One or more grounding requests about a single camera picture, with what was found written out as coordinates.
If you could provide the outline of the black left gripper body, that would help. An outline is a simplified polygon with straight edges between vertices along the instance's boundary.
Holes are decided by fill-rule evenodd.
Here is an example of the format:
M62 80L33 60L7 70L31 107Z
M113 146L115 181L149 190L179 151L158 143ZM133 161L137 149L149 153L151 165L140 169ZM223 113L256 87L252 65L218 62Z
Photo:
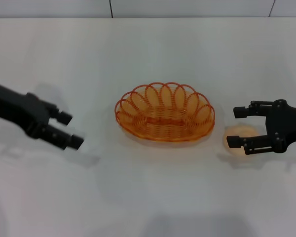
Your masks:
M48 126L49 112L33 94L20 94L0 85L0 118L18 125L31 138L38 139Z

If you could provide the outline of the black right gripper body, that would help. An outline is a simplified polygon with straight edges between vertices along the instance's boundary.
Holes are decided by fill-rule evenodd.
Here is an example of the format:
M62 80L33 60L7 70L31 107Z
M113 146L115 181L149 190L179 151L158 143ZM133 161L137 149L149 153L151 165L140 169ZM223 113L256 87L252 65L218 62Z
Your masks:
M284 153L296 142L296 108L284 99L273 102L265 120L267 136L275 153Z

